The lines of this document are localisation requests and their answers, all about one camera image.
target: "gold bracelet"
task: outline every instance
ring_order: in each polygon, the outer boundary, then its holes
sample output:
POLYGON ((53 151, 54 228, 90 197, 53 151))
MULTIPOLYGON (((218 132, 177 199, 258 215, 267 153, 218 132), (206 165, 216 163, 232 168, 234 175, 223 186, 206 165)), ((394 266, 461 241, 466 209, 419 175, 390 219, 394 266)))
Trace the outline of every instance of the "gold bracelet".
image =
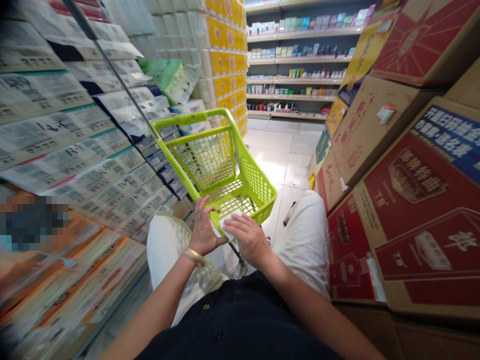
POLYGON ((198 252, 196 252, 195 250, 192 250, 189 247, 186 247, 181 252, 181 255, 192 260, 196 264, 197 268, 199 269, 202 269, 207 262, 202 255, 200 255, 198 252))

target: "tiled floor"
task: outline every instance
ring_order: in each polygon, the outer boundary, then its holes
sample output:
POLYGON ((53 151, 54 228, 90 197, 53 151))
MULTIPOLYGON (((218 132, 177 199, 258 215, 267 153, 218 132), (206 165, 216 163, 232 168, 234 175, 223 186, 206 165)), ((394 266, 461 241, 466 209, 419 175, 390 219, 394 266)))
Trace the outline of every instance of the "tiled floor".
POLYGON ((270 217, 262 224, 272 241, 283 231, 292 203, 309 188, 309 163, 324 128, 316 123, 248 119, 243 141, 278 191, 270 217))

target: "shelf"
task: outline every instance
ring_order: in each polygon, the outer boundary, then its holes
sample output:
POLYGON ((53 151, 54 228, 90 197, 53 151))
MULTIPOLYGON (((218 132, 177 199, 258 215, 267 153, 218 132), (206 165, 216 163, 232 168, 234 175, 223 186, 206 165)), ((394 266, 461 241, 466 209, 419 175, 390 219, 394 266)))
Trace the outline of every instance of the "shelf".
POLYGON ((247 94, 247 99, 272 99, 272 95, 268 94, 247 94))
POLYGON ((315 101, 332 103, 335 100, 335 96, 315 96, 307 97, 304 95, 268 95, 268 94, 247 94, 247 99, 264 99, 264 100, 295 100, 295 101, 315 101))
POLYGON ((299 30, 299 31, 283 31, 276 34, 268 35, 251 35, 247 37, 248 43, 259 43, 276 40, 290 40, 290 39, 310 39, 310 38, 326 38, 337 36, 351 36, 360 35, 363 26, 349 26, 341 28, 325 29, 320 31, 315 30, 299 30))
POLYGON ((247 110, 248 115, 262 115, 262 116, 272 116, 275 118, 291 118, 291 119, 309 119, 309 120, 321 120, 325 121, 326 116, 308 116, 308 115, 295 115, 291 112, 275 112, 275 111, 256 111, 256 110, 247 110))
POLYGON ((321 56, 298 56, 298 57, 271 57, 265 59, 251 59, 249 65, 272 65, 272 64, 327 64, 349 63, 352 57, 324 58, 321 56))
POLYGON ((341 79, 302 79, 302 78, 274 78, 269 77, 265 79, 249 79, 247 84, 290 84, 290 85, 340 85, 343 81, 341 79))
POLYGON ((271 13, 272 11, 288 8, 297 8, 302 6, 318 6, 327 5, 331 3, 348 4, 355 3, 358 0, 273 0, 273 1, 258 1, 254 3, 245 4, 245 12, 247 15, 271 13))

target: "lime green shopping cart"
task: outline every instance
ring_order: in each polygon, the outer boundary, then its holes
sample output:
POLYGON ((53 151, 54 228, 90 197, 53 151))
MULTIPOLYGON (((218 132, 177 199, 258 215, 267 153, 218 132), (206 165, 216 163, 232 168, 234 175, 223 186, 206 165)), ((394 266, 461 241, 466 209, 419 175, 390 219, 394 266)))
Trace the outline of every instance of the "lime green shopping cart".
POLYGON ((210 195, 207 205, 217 209, 210 213, 210 219, 220 234, 224 233, 219 221, 235 210, 247 214, 259 225, 270 216, 277 190, 250 155, 237 123, 226 108, 177 115, 152 122, 151 126, 158 146, 192 199, 197 201, 210 195), (188 126, 214 116, 226 118, 226 125, 166 143, 158 135, 167 126, 188 126))

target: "metal pole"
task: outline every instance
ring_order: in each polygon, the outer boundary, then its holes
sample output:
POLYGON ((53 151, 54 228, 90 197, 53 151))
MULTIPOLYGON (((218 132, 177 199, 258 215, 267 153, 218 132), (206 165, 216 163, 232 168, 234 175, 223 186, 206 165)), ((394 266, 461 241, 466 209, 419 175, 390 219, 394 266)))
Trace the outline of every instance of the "metal pole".
POLYGON ((65 4, 65 6, 67 7, 68 11, 71 13, 71 15, 73 16, 73 18, 76 20, 76 22, 78 23, 78 25, 80 26, 80 28, 83 30, 83 32, 85 33, 85 35, 87 36, 87 38, 89 38, 90 40, 93 41, 93 43, 95 44, 96 48, 98 49, 98 52, 101 54, 101 56, 103 57, 103 59, 106 61, 108 67, 110 68, 110 70, 115 74, 116 78, 118 79, 118 81, 120 82, 121 84, 121 87, 123 88, 123 90, 126 91, 126 93, 128 94, 128 97, 130 98, 131 102, 133 103, 133 105, 136 107, 136 109, 138 110, 138 112, 140 113, 141 117, 143 118, 143 121, 146 122, 148 128, 150 129, 150 132, 153 134, 153 137, 157 140, 159 138, 159 136, 157 135, 157 132, 154 130, 154 128, 152 127, 152 125, 150 124, 150 121, 147 119, 147 117, 145 116, 144 112, 142 111, 142 109, 140 109, 140 106, 138 105, 137 101, 134 99, 134 97, 132 96, 132 93, 130 92, 130 90, 127 88, 127 86, 125 85, 124 81, 122 80, 122 78, 120 77, 119 73, 117 72, 117 70, 114 68, 114 66, 112 65, 112 63, 110 62, 110 59, 107 57, 107 55, 105 55, 103 49, 100 47, 99 43, 98 43, 98 37, 97 37, 97 34, 95 34, 94 32, 94 29, 90 26, 87 18, 85 17, 84 13, 82 12, 82 10, 79 8, 79 6, 77 5, 77 3, 75 3, 74 0, 62 0, 63 3, 65 4))

